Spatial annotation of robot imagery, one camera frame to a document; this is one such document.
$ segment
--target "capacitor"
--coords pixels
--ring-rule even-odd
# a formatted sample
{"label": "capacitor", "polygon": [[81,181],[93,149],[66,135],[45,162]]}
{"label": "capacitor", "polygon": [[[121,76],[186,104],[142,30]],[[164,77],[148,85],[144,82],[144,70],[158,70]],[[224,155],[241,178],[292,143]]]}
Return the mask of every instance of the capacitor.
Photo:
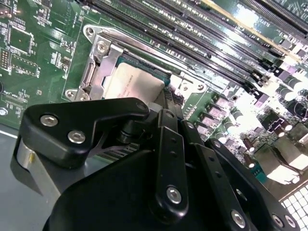
{"label": "capacitor", "polygon": [[248,154],[244,154],[244,161],[248,168],[253,168],[256,165],[255,161]]}
{"label": "capacitor", "polygon": [[255,150],[254,145],[251,143],[251,141],[248,138],[243,139],[243,143],[248,151],[253,152]]}
{"label": "capacitor", "polygon": [[277,127],[274,132],[277,134],[278,137],[282,137],[285,135],[285,132],[283,131],[283,129],[279,126]]}
{"label": "capacitor", "polygon": [[286,100],[291,101],[296,98],[296,93],[294,91],[289,90],[288,88],[282,88],[279,94]]}
{"label": "capacitor", "polygon": [[252,145],[253,145],[254,147],[256,147],[258,144],[260,144],[260,140],[259,140],[259,138],[257,137],[257,138],[255,138],[251,143],[252,143]]}
{"label": "capacitor", "polygon": [[288,81],[288,86],[290,86],[291,88],[294,89],[294,91],[299,92],[300,90],[302,90],[304,88],[304,84],[302,81],[299,81],[297,78],[291,78]]}
{"label": "capacitor", "polygon": [[227,142],[227,138],[225,137],[225,134],[223,132],[219,131],[215,135],[216,139],[219,140],[219,142],[225,144]]}
{"label": "capacitor", "polygon": [[236,132],[236,127],[231,121],[226,121],[223,126],[229,134],[234,134]]}
{"label": "capacitor", "polygon": [[286,120],[281,123],[281,126],[285,131],[290,131],[293,128],[293,126]]}
{"label": "capacitor", "polygon": [[238,110],[237,110],[237,111],[234,111],[234,112],[232,113],[232,115],[233,115],[235,121],[236,121],[237,123],[239,123],[239,124],[243,123],[244,120],[245,120],[243,114],[242,114],[240,111],[238,111]]}

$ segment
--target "motherboard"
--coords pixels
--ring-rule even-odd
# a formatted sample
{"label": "motherboard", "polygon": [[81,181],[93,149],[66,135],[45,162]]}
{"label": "motherboard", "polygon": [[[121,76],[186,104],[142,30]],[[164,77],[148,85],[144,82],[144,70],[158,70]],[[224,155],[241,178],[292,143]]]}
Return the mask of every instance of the motherboard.
{"label": "motherboard", "polygon": [[0,123],[18,129],[35,104],[153,103],[171,88],[204,141],[262,182],[295,183],[308,167],[307,35],[305,0],[0,0]]}

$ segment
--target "screw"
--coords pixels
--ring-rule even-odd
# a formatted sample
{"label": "screw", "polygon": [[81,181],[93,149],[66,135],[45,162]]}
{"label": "screw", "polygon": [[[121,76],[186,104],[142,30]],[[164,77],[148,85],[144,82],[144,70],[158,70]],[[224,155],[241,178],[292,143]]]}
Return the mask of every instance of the screw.
{"label": "screw", "polygon": [[218,147],[218,148],[221,147],[221,146],[220,146],[220,143],[218,143],[217,141],[214,141],[214,145],[215,145],[216,147]]}
{"label": "screw", "polygon": [[278,216],[276,216],[275,214],[272,215],[274,222],[276,222],[276,224],[282,228],[283,227],[283,222],[280,220],[280,218]]}
{"label": "screw", "polygon": [[181,193],[173,187],[167,188],[167,197],[174,204],[179,204],[182,201]]}
{"label": "screw", "polygon": [[6,110],[4,107],[0,108],[0,116],[6,116],[8,113],[8,110]]}
{"label": "screw", "polygon": [[87,33],[88,36],[91,37],[94,34],[94,30],[91,27],[88,27],[86,29],[86,33]]}
{"label": "screw", "polygon": [[235,224],[237,224],[242,229],[245,228],[246,222],[245,222],[244,218],[242,217],[242,215],[238,211],[232,210],[231,216],[232,216],[232,219],[234,220]]}
{"label": "screw", "polygon": [[190,128],[194,128],[194,126],[191,122],[187,122],[187,126],[189,126]]}
{"label": "screw", "polygon": [[73,98],[75,95],[74,95],[74,93],[72,92],[72,91],[69,91],[68,93],[67,93],[67,96],[68,96],[68,98]]}
{"label": "screw", "polygon": [[97,43],[97,51],[100,54],[106,54],[108,52],[108,46],[103,41]]}
{"label": "screw", "polygon": [[53,127],[59,123],[58,119],[53,115],[43,115],[40,118],[40,122],[42,123],[42,125],[47,127]]}
{"label": "screw", "polygon": [[67,135],[69,141],[76,144],[81,144],[86,140],[85,134],[82,131],[71,131]]}
{"label": "screw", "polygon": [[295,222],[292,220],[292,218],[290,218],[288,215],[285,215],[284,217],[292,228],[296,227]]}

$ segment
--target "black mechanical arm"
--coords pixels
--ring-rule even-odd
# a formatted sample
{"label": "black mechanical arm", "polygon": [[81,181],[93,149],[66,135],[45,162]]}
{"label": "black mechanical arm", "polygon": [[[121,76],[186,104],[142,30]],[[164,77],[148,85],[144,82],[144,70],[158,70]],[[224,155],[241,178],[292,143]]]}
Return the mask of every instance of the black mechanical arm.
{"label": "black mechanical arm", "polygon": [[[135,98],[29,107],[11,163],[54,205],[44,230],[298,231],[290,213],[179,105]],[[89,171],[93,150],[138,150]]]}

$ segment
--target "integrated circuit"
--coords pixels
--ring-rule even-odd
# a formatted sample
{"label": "integrated circuit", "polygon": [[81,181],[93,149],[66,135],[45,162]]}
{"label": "integrated circuit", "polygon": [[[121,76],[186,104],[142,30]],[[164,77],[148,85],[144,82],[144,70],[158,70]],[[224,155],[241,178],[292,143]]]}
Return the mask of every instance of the integrated circuit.
{"label": "integrated circuit", "polygon": [[22,31],[14,26],[10,28],[9,45],[12,49],[30,54],[32,40],[33,38],[30,33]]}

